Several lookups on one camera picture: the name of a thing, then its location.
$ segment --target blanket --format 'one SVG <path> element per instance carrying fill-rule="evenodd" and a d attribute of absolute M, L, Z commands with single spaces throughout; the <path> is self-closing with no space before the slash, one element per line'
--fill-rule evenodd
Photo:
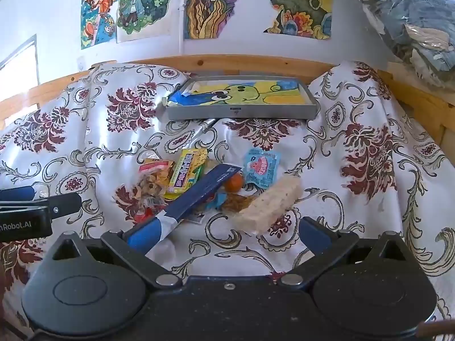
<path fill-rule="evenodd" d="M 3 131 L 1 188 L 32 185 L 36 197 L 78 192 L 83 201 L 78 213 L 53 222 L 51 237 L 0 244 L 10 324 L 30 334 L 21 292 L 62 232 L 97 238 L 107 230 L 129 230 L 138 209 L 133 185 L 140 164 L 148 157 L 177 160 L 190 147 L 208 148 L 210 158 L 239 166 L 252 147 L 279 152 L 278 176 L 299 176 L 304 195 L 260 236 L 235 230 L 218 211 L 204 211 L 201 224 L 180 224 L 147 254 L 156 263 L 183 279 L 278 278 L 312 256 L 299 239 L 303 216 L 361 237 L 393 230 L 436 289 L 433 319 L 451 318 L 455 170 L 372 68 L 345 62 L 315 79 L 309 89 L 320 110 L 308 122 L 169 121 L 157 104 L 186 80 L 158 65 L 101 65 Z M 241 193 L 261 192 L 247 184 Z"/>

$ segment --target bag of clothes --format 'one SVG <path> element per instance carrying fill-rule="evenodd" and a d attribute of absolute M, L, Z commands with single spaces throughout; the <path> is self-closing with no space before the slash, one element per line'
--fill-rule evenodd
<path fill-rule="evenodd" d="M 431 85 L 455 90 L 455 0 L 359 0 L 392 52 Z"/>

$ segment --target bed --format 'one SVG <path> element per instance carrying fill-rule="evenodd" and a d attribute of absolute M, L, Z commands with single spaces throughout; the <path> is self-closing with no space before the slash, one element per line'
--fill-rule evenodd
<path fill-rule="evenodd" d="M 309 84 L 321 109 L 308 122 L 169 121 L 155 104 L 186 81 L 184 72 L 295 76 Z M 413 109 L 413 118 L 395 98 Z M 276 278 L 312 255 L 297 232 L 303 216 L 363 237 L 394 230 L 436 288 L 433 318 L 451 318 L 455 170 L 439 145 L 446 129 L 455 131 L 455 111 L 442 99 L 364 63 L 334 67 L 296 59 L 202 55 L 95 65 L 5 100 L 0 119 L 35 103 L 37 112 L 0 133 L 0 186 L 33 185 L 41 197 L 78 192 L 83 206 L 55 221 L 51 237 L 0 244 L 5 319 L 19 332 L 30 333 L 21 291 L 55 238 L 67 230 L 90 238 L 130 229 L 137 211 L 131 188 L 138 166 L 146 157 L 176 160 L 188 147 L 206 147 L 210 158 L 236 165 L 252 147 L 279 152 L 278 174 L 299 176 L 305 192 L 260 236 L 236 231 L 229 217 L 217 211 L 204 212 L 201 224 L 182 223 L 147 254 L 160 265 L 183 279 Z M 249 184 L 242 190 L 260 192 Z"/>

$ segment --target window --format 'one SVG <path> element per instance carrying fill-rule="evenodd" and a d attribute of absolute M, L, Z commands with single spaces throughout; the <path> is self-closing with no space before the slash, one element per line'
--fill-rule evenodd
<path fill-rule="evenodd" d="M 35 35 L 0 63 L 0 101 L 26 92 L 39 83 Z"/>

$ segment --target white wall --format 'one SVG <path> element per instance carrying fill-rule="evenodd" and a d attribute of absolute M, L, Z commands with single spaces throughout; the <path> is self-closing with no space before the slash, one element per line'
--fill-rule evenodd
<path fill-rule="evenodd" d="M 329 40 L 267 34 L 276 17 L 270 0 L 238 0 L 235 14 L 218 39 L 185 40 L 184 54 L 274 55 L 327 63 L 359 60 L 385 69 L 391 52 L 369 23 L 357 0 L 334 0 Z M 179 24 L 171 36 L 80 49 L 80 0 L 0 0 L 0 62 L 32 35 L 37 36 L 41 83 L 105 60 L 131 61 L 179 54 Z"/>

